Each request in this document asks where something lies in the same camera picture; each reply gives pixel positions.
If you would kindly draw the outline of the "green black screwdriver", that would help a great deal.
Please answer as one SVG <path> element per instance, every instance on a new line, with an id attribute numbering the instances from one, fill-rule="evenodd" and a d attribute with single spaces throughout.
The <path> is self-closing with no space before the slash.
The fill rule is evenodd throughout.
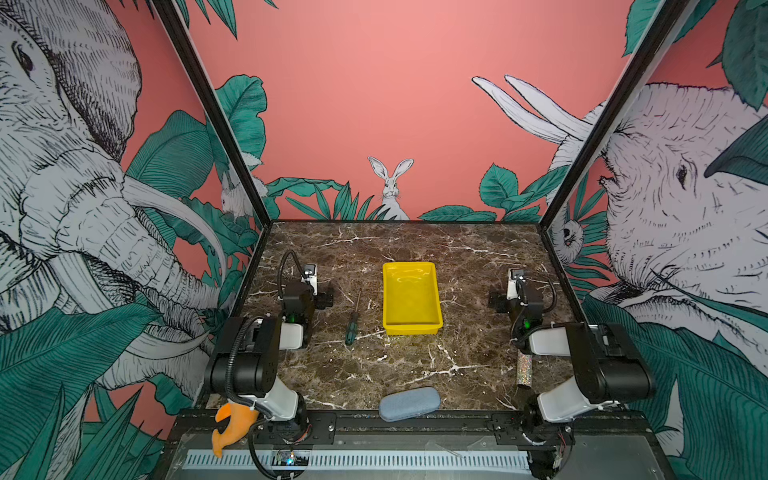
<path id="1" fill-rule="evenodd" d="M 345 331 L 344 343 L 346 346 L 354 344 L 358 333 L 358 321 L 359 321 L 359 303 L 361 299 L 362 291 L 358 292 L 354 308 L 349 316 L 348 324 Z"/>

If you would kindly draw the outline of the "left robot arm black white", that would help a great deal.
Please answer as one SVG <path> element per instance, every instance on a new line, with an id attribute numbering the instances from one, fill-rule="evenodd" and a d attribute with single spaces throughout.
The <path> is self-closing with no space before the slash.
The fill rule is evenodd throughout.
<path id="1" fill-rule="evenodd" d="M 217 449 L 246 437 L 252 427 L 287 444 L 311 433 L 303 396 L 278 376 L 280 354 L 309 346 L 315 313 L 333 305 L 334 289 L 295 280 L 283 293 L 279 315 L 231 317 L 220 332 L 204 374 L 205 388 L 226 400 L 215 413 L 217 422 L 228 422 L 213 432 Z"/>

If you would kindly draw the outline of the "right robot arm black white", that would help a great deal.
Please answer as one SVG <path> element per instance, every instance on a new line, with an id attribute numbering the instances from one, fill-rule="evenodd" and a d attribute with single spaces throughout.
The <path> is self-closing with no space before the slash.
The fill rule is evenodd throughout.
<path id="1" fill-rule="evenodd" d="M 559 386 L 530 396 L 522 408 L 520 429 L 532 445 L 545 445 L 577 417 L 650 398 L 655 380 L 626 329 L 617 323 L 592 325 L 573 321 L 544 322 L 556 306 L 544 304 L 542 292 L 520 271 L 512 271 L 504 291 L 492 291 L 488 306 L 511 322 L 511 343 L 524 357 L 562 357 L 573 375 Z"/>

